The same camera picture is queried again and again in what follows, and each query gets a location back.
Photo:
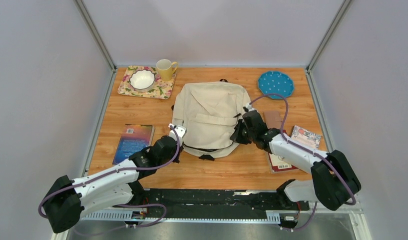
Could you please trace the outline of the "floral cover notebook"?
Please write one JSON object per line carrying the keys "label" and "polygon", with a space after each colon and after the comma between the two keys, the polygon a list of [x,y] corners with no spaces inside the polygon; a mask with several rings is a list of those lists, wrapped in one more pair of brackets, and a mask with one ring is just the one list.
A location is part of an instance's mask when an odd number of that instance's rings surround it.
{"label": "floral cover notebook", "polygon": [[295,125],[292,130],[291,139],[313,149],[318,149],[322,136],[303,127]]}

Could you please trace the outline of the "white scalloped bowl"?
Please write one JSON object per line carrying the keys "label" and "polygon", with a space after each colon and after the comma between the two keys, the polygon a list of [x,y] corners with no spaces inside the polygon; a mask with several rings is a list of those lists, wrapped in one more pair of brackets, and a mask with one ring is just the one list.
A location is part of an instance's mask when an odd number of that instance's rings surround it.
{"label": "white scalloped bowl", "polygon": [[150,70],[139,70],[130,77],[130,85],[138,92],[147,92],[155,83],[155,74]]}

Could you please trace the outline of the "cream canvas backpack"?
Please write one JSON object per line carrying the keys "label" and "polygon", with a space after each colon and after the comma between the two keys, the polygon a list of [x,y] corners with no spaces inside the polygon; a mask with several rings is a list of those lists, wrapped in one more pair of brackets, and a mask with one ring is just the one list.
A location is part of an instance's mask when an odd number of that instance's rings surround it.
{"label": "cream canvas backpack", "polygon": [[187,129],[183,149],[201,159],[223,158],[239,145],[231,140],[250,103],[247,90],[224,81],[187,83],[176,96],[172,123]]}

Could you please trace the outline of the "brown small notebook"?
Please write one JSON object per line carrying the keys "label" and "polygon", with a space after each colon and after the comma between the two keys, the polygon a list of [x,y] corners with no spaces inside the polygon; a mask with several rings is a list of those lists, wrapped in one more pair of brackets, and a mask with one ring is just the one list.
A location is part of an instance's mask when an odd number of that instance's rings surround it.
{"label": "brown small notebook", "polygon": [[282,118],[280,113],[276,110],[269,110],[263,112],[264,120],[269,129],[280,129],[282,124]]}

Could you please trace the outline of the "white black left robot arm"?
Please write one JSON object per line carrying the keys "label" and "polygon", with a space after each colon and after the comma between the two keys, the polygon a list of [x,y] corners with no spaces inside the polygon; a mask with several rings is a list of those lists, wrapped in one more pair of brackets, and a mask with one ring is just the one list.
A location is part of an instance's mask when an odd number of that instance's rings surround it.
{"label": "white black left robot arm", "polygon": [[144,203],[140,179],[179,161],[184,132],[173,129],[154,145],[135,152],[122,162],[86,177],[55,180],[39,203],[38,213],[48,219],[54,233],[64,232],[88,215],[107,207]]}

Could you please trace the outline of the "floral square tray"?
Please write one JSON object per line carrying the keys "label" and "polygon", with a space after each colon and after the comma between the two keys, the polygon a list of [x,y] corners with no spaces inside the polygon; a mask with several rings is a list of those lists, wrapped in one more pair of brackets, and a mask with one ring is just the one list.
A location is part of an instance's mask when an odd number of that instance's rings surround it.
{"label": "floral square tray", "polygon": [[177,73],[163,81],[156,68],[130,65],[127,67],[117,93],[123,96],[166,100],[170,98]]}

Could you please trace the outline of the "red cover book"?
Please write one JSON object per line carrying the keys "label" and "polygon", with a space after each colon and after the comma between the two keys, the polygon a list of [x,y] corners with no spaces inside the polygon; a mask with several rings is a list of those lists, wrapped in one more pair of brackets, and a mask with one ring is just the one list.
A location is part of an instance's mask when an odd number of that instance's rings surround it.
{"label": "red cover book", "polygon": [[270,166],[270,171],[273,174],[283,173],[283,172],[290,172],[297,170],[298,168],[283,161],[283,157],[268,153],[267,160]]}

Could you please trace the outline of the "yellow ceramic mug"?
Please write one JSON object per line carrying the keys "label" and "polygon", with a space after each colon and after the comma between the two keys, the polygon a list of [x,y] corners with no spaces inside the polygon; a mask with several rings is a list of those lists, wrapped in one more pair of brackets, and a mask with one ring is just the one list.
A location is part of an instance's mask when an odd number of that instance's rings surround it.
{"label": "yellow ceramic mug", "polygon": [[177,71],[178,62],[168,59],[161,59],[156,63],[157,72],[160,78],[168,82],[172,79],[173,74]]}

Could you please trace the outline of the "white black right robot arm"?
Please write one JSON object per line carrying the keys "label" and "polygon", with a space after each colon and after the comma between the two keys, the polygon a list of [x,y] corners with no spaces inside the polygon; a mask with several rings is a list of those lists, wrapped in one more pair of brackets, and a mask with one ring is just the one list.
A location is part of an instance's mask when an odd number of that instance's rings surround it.
{"label": "white black right robot arm", "polygon": [[277,203],[288,210],[300,201],[320,202],[336,211],[342,205],[355,205],[362,185],[344,153],[310,149],[285,135],[282,129],[268,128],[257,110],[244,113],[230,139],[239,144],[254,143],[269,154],[310,174],[311,180],[289,180],[278,187]]}

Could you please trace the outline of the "blue polka dot plate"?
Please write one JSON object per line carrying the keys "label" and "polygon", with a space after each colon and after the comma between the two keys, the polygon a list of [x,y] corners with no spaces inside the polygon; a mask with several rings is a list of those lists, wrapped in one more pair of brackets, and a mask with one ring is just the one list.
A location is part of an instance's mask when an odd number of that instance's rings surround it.
{"label": "blue polka dot plate", "polygon": [[278,94],[284,98],[290,97],[294,91],[292,79],[280,71],[267,71],[260,75],[257,86],[263,95]]}

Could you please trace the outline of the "blue sunset cover book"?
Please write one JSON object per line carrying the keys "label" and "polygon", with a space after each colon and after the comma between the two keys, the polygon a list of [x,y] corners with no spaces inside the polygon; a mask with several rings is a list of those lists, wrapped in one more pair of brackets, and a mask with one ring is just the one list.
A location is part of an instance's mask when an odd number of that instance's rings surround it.
{"label": "blue sunset cover book", "polygon": [[126,124],[121,134],[112,164],[117,165],[132,154],[141,151],[152,143],[153,125]]}

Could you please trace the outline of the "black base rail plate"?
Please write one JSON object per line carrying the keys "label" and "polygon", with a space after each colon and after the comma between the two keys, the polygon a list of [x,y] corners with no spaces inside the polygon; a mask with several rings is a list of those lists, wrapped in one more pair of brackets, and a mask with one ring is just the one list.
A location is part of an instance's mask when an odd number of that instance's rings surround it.
{"label": "black base rail plate", "polygon": [[267,211],[309,210],[308,203],[287,200],[275,191],[160,189],[139,191],[131,206],[163,204],[168,219],[260,220]]}

